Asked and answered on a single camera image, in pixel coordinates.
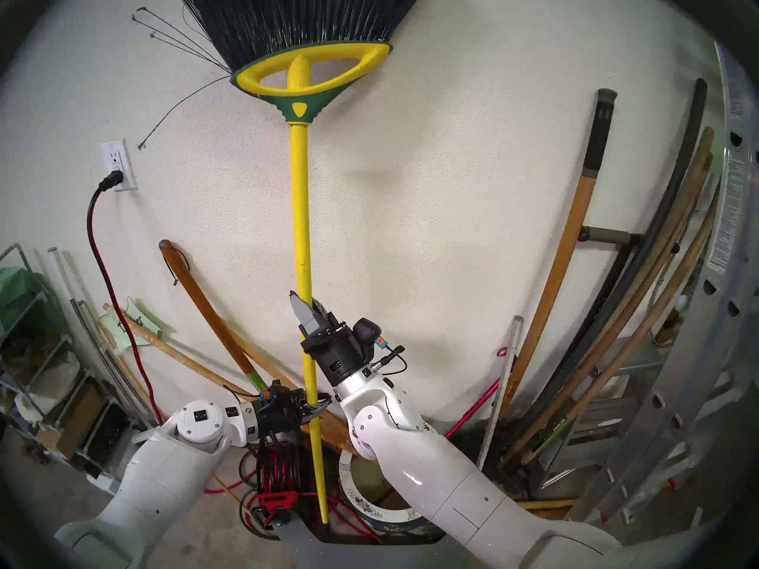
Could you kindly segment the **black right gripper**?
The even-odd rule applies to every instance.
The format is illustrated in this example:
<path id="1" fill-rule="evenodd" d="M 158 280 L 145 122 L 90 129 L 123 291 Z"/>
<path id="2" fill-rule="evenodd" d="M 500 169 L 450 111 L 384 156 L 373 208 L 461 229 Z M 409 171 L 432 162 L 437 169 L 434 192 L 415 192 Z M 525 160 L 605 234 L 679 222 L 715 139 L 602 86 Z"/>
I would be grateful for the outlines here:
<path id="1" fill-rule="evenodd" d="M 316 298 L 308 303 L 290 290 L 289 299 L 305 337 L 301 347 L 317 363 L 332 387 L 372 361 L 372 323 L 356 323 L 351 328 Z"/>

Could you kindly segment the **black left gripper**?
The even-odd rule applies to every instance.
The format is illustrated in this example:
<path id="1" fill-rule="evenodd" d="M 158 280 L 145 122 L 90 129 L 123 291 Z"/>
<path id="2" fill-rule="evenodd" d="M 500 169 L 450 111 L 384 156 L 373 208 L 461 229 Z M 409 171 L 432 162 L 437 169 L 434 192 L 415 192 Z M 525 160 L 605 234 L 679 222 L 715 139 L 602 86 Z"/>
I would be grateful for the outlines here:
<path id="1" fill-rule="evenodd" d="M 332 403 L 331 394 L 318 394 L 309 402 L 303 388 L 269 387 L 256 400 L 258 435 L 290 432 L 320 418 Z"/>

